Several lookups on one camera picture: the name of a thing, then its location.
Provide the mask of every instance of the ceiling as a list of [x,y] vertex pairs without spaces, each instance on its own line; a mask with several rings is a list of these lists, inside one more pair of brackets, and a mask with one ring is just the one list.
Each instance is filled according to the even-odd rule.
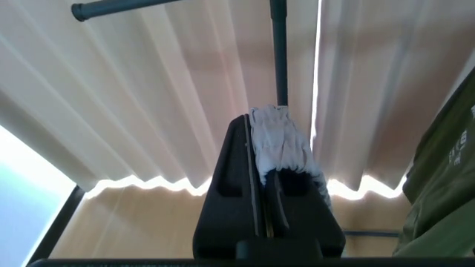
[[[268,0],[83,23],[71,3],[0,3],[0,123],[86,190],[130,175],[198,187],[229,122],[276,103]],[[287,5],[289,109],[315,158],[353,190],[364,174],[396,188],[474,65],[475,2],[323,1],[319,35],[317,1]]]

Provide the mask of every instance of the olive green fabric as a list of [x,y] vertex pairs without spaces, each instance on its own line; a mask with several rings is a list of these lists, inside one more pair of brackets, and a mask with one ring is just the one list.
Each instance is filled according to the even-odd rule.
[[422,137],[403,191],[412,208],[394,256],[462,257],[475,248],[475,70]]

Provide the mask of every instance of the beige wall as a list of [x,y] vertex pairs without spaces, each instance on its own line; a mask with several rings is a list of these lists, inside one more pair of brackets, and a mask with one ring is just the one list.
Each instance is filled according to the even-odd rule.
[[[107,189],[83,200],[52,258],[191,258],[191,239],[204,197],[163,188],[131,186]],[[350,202],[333,198],[342,228],[400,230],[409,207],[400,197],[386,200],[368,195]],[[397,239],[347,238],[349,257],[390,256]]]

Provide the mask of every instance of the pipe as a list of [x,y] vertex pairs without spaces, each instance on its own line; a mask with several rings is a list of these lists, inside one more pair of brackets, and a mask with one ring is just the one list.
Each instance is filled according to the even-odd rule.
[[102,0],[87,4],[71,5],[74,18],[83,22],[97,16],[134,10],[141,7],[149,7],[156,4],[165,4],[177,0]]
[[286,38],[286,0],[270,0],[270,16],[274,36],[275,85],[277,105],[288,105],[287,100],[287,38]]
[[348,237],[399,237],[397,231],[351,231],[343,230],[344,235]]

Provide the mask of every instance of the white cloth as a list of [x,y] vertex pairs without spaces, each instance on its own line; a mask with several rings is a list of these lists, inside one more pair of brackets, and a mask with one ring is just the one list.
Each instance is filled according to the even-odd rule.
[[266,184],[267,173],[274,169],[306,172],[313,177],[318,191],[331,209],[327,181],[313,159],[309,140],[290,119],[288,107],[267,105],[261,109],[251,108],[249,118],[255,163],[262,185]]

